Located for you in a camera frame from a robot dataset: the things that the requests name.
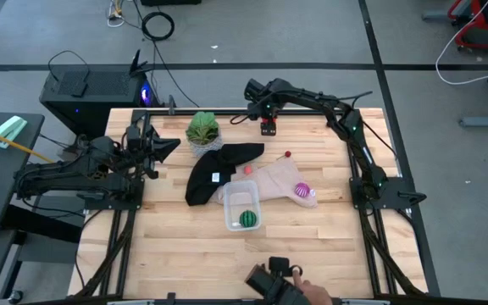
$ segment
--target human hand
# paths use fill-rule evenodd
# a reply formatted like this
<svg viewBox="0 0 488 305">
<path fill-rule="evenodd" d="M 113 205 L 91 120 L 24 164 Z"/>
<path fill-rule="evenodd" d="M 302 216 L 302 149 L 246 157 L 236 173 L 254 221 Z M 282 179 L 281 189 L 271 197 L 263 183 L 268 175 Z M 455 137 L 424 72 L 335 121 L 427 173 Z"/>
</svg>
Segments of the human hand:
<svg viewBox="0 0 488 305">
<path fill-rule="evenodd" d="M 302 281 L 298 270 L 293 270 L 293 283 L 310 301 L 310 305 L 332 305 L 329 292 L 324 287 L 312 285 L 309 280 Z"/>
</svg>

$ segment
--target wooden table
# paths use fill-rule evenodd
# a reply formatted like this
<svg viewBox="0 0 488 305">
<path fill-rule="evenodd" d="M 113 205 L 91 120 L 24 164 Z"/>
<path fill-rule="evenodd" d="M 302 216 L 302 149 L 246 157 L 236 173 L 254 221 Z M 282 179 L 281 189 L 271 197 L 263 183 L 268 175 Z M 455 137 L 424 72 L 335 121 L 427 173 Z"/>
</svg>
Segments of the wooden table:
<svg viewBox="0 0 488 305">
<path fill-rule="evenodd" d="M 120 141 L 130 124 L 131 111 L 112 110 L 108 136 Z M 390 142 L 382 109 L 365 108 L 361 113 Z M 244 279 L 255 263 L 267 263 L 270 256 L 288 257 L 291 263 L 301 265 L 303 279 L 325 286 L 332 297 L 372 296 L 363 235 L 348 185 L 347 146 L 325 127 L 323 116 L 282 116 L 274 137 L 260 136 L 257 121 L 230 125 L 229 117 L 217 117 L 225 143 L 265 143 L 264 154 L 255 160 L 259 167 L 290 150 L 306 182 L 316 190 L 318 208 L 301 208 L 286 199 L 261 202 L 263 224 L 248 232 L 228 231 L 223 206 L 217 203 L 186 204 L 186 183 L 197 161 L 184 132 L 190 119 L 152 119 L 161 137 L 179 137 L 182 143 L 164 164 L 156 165 L 159 179 L 146 182 L 144 204 L 136 216 L 124 298 L 166 298 L 168 292 L 176 292 L 177 298 L 258 298 Z M 388 175 L 396 176 L 392 153 L 369 130 L 365 134 L 376 163 Z M 392 257 L 410 280 L 426 291 L 412 227 L 394 211 L 382 213 Z M 86 281 L 105 256 L 112 218 L 113 211 L 103 211 L 84 229 L 78 264 Z M 383 265 L 377 260 L 382 291 L 386 292 Z M 114 291 L 117 265 L 114 263 L 109 291 Z M 79 289 L 75 272 L 69 294 Z"/>
</svg>

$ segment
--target black cloth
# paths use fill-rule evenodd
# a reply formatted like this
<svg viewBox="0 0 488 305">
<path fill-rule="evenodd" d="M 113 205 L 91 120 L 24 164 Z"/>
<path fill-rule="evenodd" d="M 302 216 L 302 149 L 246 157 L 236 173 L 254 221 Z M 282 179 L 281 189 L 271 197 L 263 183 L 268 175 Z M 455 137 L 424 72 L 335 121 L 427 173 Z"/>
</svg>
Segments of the black cloth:
<svg viewBox="0 0 488 305">
<path fill-rule="evenodd" d="M 230 182 L 230 176 L 236 172 L 237 165 L 252 161 L 263 152 L 263 143 L 243 143 L 225 144 L 218 151 L 205 153 L 193 167 L 187 181 L 187 204 L 205 204 L 219 186 Z"/>
</svg>

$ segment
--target pink cloth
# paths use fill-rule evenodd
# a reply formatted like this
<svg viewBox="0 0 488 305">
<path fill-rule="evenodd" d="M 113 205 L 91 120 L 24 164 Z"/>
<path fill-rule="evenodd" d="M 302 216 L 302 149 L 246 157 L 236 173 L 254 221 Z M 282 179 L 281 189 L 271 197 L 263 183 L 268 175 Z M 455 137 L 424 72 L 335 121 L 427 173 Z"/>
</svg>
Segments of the pink cloth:
<svg viewBox="0 0 488 305">
<path fill-rule="evenodd" d="M 244 167 L 246 165 L 250 164 L 243 164 L 236 167 L 236 174 L 233 174 L 230 177 L 230 180 L 255 181 L 258 185 L 260 201 L 288 197 L 296 204 L 305 208 L 316 208 L 318 206 L 318 201 L 312 194 L 301 198 L 295 193 L 295 186 L 297 183 L 306 182 L 301 173 L 299 173 L 292 158 L 278 159 L 274 163 L 264 166 L 261 169 L 257 169 L 255 164 L 251 164 L 252 173 L 250 175 L 244 174 Z M 218 188 L 213 194 L 212 199 L 219 204 L 224 204 L 223 186 Z"/>
</svg>

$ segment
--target concrete floor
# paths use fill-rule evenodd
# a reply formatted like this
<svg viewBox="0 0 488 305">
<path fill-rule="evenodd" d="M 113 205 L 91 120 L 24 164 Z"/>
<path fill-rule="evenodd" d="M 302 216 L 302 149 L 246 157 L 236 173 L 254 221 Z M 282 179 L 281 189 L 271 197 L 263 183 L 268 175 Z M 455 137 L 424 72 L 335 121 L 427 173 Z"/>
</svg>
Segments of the concrete floor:
<svg viewBox="0 0 488 305">
<path fill-rule="evenodd" d="M 449 2 L 367 0 L 383 63 L 430 68 L 454 29 L 425 23 L 420 14 Z M 127 64 L 137 48 L 144 60 L 153 55 L 137 29 L 107 27 L 107 7 L 108 0 L 6 0 L 0 13 L 0 64 L 29 64 L 31 71 L 0 72 L 0 111 L 44 114 L 42 132 L 71 141 L 73 134 L 38 102 L 47 77 L 44 64 L 64 49 L 90 64 Z M 175 34 L 158 44 L 167 63 L 373 63 L 358 1 L 204 0 L 162 10 L 176 23 Z M 125 2 L 124 14 L 136 24 L 132 3 Z M 161 22 L 155 26 L 166 28 Z M 79 61 L 65 55 L 57 63 Z M 488 54 L 458 53 L 450 47 L 442 63 L 488 64 Z M 449 86 L 434 71 L 402 70 L 410 68 L 400 66 L 386 76 L 416 187 L 429 197 L 421 209 L 441 294 L 488 299 L 488 129 L 458 125 L 464 115 L 488 115 L 488 85 Z M 450 80 L 486 74 L 444 72 Z M 173 75 L 202 106 L 246 105 L 242 91 L 250 77 L 283 77 L 339 96 L 373 90 L 359 106 L 384 106 L 371 69 L 181 69 Z M 166 72 L 157 71 L 156 79 L 163 99 L 172 94 L 179 106 L 189 105 Z M 35 149 L 57 157 L 58 147 L 42 139 Z M 24 302 L 64 297 L 72 268 L 24 265 L 16 288 L 25 291 Z"/>
</svg>

